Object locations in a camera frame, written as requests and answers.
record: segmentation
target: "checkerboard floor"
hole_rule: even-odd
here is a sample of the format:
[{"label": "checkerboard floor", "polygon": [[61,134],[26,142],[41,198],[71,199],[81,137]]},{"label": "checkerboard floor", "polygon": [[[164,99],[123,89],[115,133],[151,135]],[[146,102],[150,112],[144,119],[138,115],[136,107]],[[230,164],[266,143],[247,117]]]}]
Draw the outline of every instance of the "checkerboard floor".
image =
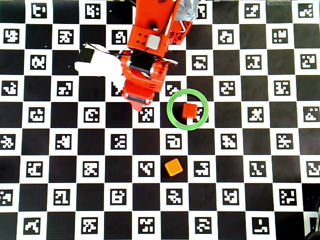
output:
[{"label": "checkerboard floor", "polygon": [[[0,1],[0,238],[304,239],[320,196],[319,2],[201,1],[141,112],[74,69],[82,43],[125,48],[134,19],[123,1]],[[166,114],[185,88],[209,104],[190,132]],[[203,108],[183,95],[173,111],[193,124]]]}]

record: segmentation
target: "orange cube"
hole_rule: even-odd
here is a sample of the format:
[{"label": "orange cube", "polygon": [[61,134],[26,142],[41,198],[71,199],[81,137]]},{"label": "orange cube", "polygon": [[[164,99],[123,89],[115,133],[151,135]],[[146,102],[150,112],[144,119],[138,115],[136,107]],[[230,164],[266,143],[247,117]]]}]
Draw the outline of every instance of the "orange cube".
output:
[{"label": "orange cube", "polygon": [[184,119],[195,119],[197,116],[198,106],[196,104],[183,104],[182,117]]},{"label": "orange cube", "polygon": [[178,173],[181,173],[183,171],[182,166],[177,158],[168,161],[164,166],[168,171],[170,177],[177,175]]}]

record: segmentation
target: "green ring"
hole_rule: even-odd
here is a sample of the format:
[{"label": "green ring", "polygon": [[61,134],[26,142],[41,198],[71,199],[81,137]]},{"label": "green ring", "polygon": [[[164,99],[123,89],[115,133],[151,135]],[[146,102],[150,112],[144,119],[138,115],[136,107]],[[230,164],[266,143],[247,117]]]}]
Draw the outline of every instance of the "green ring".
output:
[{"label": "green ring", "polygon": [[[195,123],[193,125],[185,125],[185,124],[178,122],[172,112],[172,107],[174,105],[174,101],[183,94],[191,94],[191,95],[196,96],[201,101],[201,103],[203,105],[203,115],[202,115],[200,121],[198,121],[197,123]],[[166,114],[167,114],[170,122],[172,123],[172,125],[175,126],[176,128],[182,129],[182,130],[187,130],[187,131],[196,130],[196,129],[200,128],[208,119],[208,115],[209,115],[208,100],[198,90],[190,89],[190,88],[182,89],[182,90],[177,91],[176,93],[174,93],[170,97],[170,99],[166,105]]]}]

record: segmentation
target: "black square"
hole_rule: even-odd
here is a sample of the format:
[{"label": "black square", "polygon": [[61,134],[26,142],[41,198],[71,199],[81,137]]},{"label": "black square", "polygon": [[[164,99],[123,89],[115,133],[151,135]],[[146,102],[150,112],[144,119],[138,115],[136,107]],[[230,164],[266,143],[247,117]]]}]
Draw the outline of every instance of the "black square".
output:
[{"label": "black square", "polygon": [[19,183],[20,157],[0,156],[0,183]]},{"label": "black square", "polygon": [[218,238],[246,239],[246,213],[218,211]]},{"label": "black square", "polygon": [[25,26],[26,49],[52,49],[51,24],[27,24]]},{"label": "black square", "polygon": [[76,174],[76,156],[50,156],[49,183],[75,183]]},{"label": "black square", "polygon": [[297,75],[296,97],[298,101],[319,101],[320,81],[318,75]]},{"label": "black square", "polygon": [[80,25],[80,44],[84,43],[106,47],[106,25]]},{"label": "black square", "polygon": [[17,223],[18,223],[17,212],[1,212],[0,213],[1,237],[6,240],[16,240],[17,239]]},{"label": "black square", "polygon": [[104,76],[80,76],[79,77],[79,101],[106,100],[106,79]]},{"label": "black square", "polygon": [[320,48],[318,24],[294,24],[294,47],[296,49]]},{"label": "black square", "polygon": [[26,22],[25,1],[0,1],[0,16],[0,23],[24,24]]},{"label": "black square", "polygon": [[54,50],[52,52],[52,75],[78,75],[74,68],[78,58],[78,50]]},{"label": "black square", "polygon": [[78,126],[77,102],[51,103],[51,128],[76,128]]},{"label": "black square", "polygon": [[161,212],[161,239],[188,239],[189,218],[187,211]]},{"label": "black square", "polygon": [[238,1],[213,1],[214,24],[238,24],[239,2]]},{"label": "black square", "polygon": [[197,129],[188,131],[189,155],[214,155],[215,154],[215,130]]},{"label": "black square", "polygon": [[270,102],[270,127],[271,128],[297,128],[296,102]]},{"label": "black square", "polygon": [[212,43],[211,25],[193,25],[186,36],[187,50],[212,49]]},{"label": "black square", "polygon": [[132,239],[132,212],[105,211],[104,239]]},{"label": "black square", "polygon": [[295,74],[293,49],[268,50],[268,74]]},{"label": "black square", "polygon": [[240,49],[266,49],[265,24],[240,24]]},{"label": "black square", "polygon": [[172,59],[179,64],[174,66],[169,64],[167,75],[186,75],[186,51],[185,50],[172,50],[165,54],[166,59]]},{"label": "black square", "polygon": [[48,184],[20,184],[19,212],[47,210]]},{"label": "black square", "polygon": [[216,128],[241,128],[241,102],[215,102]]},{"label": "black square", "polygon": [[105,155],[105,129],[79,129],[78,155]]},{"label": "black square", "polygon": [[49,155],[49,129],[23,129],[22,155]]},{"label": "black square", "polygon": [[105,182],[131,183],[132,156],[105,156]]},{"label": "black square", "polygon": [[133,155],[159,155],[159,129],[133,129]]},{"label": "black square", "polygon": [[21,128],[22,102],[0,102],[0,128]]},{"label": "black square", "polygon": [[129,1],[107,1],[107,24],[133,24],[133,7]]},{"label": "black square", "polygon": [[270,4],[265,3],[266,6],[266,23],[267,24],[282,24],[292,23],[292,4]]},{"label": "black square", "polygon": [[243,157],[216,156],[216,181],[217,183],[243,183]]},{"label": "black square", "polygon": [[189,210],[216,211],[216,184],[189,183]]},{"label": "black square", "polygon": [[79,1],[53,0],[54,24],[78,24]]},{"label": "black square", "polygon": [[75,212],[48,212],[46,239],[75,239]]},{"label": "black square", "polygon": [[133,211],[160,211],[160,184],[134,183]]},{"label": "black square", "polygon": [[301,183],[299,156],[272,156],[272,175],[274,183]]},{"label": "black square", "polygon": [[214,75],[240,75],[239,50],[213,50]]},{"label": "black square", "polygon": [[241,76],[242,101],[268,101],[267,76]]},{"label": "black square", "polygon": [[50,76],[24,76],[24,101],[50,101]]},{"label": "black square", "polygon": [[244,187],[246,211],[274,210],[272,183],[246,183]]},{"label": "black square", "polygon": [[319,128],[300,128],[299,129],[300,154],[301,155],[320,155]]},{"label": "black square", "polygon": [[25,51],[0,49],[0,74],[23,75]]},{"label": "black square", "polygon": [[270,130],[243,129],[243,153],[245,155],[270,155]]},{"label": "black square", "polygon": [[129,102],[107,102],[105,105],[106,128],[132,128],[132,107]]},{"label": "black square", "polygon": [[82,183],[76,185],[77,211],[103,211],[104,210],[104,184]]},{"label": "black square", "polygon": [[[178,159],[183,169],[177,175],[169,176],[165,164],[173,159]],[[187,156],[161,156],[161,183],[187,183],[188,182],[188,161]]]}]

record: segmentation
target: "red cube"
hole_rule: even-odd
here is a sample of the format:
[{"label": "red cube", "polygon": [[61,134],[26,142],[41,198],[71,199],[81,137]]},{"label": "red cube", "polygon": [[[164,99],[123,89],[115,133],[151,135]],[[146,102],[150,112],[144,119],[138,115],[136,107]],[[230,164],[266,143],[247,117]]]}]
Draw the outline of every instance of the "red cube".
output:
[{"label": "red cube", "polygon": [[183,104],[182,117],[184,119],[195,119],[197,116],[198,106],[196,104]]}]

